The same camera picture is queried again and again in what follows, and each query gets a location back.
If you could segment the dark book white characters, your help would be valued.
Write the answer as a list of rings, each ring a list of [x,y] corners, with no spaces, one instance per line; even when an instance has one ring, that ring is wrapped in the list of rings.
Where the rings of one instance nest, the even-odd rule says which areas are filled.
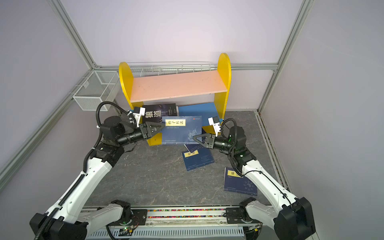
[[[161,123],[162,117],[177,116],[177,105],[173,104],[157,104],[157,105],[144,105],[145,115],[143,116],[143,123],[153,122]]]

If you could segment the blue book landscape cover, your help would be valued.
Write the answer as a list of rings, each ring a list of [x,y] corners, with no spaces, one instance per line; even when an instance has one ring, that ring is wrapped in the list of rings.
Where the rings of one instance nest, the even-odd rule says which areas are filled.
[[[197,145],[194,136],[202,134],[201,116],[163,117],[165,127],[161,130],[163,145]]]

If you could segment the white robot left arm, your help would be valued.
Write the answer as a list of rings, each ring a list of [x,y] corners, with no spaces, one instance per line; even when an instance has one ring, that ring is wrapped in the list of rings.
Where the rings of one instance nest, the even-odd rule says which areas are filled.
[[[120,200],[84,217],[80,213],[95,188],[121,158],[124,147],[151,139],[166,125],[139,124],[137,120],[125,123],[119,116],[101,122],[96,115],[96,120],[100,130],[98,140],[87,153],[79,176],[53,206],[30,220],[36,240],[84,240],[111,223],[132,222],[134,215],[130,203]]]

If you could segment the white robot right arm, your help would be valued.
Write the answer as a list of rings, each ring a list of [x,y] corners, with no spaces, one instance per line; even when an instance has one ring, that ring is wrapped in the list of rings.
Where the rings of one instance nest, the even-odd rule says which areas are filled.
[[[258,220],[274,229],[280,240],[306,240],[316,233],[311,203],[289,192],[262,167],[246,146],[247,137],[243,128],[233,126],[227,137],[206,133],[196,135],[193,139],[207,149],[225,153],[234,171],[255,184],[267,198],[270,207],[257,200],[243,202],[243,210],[249,221]]]

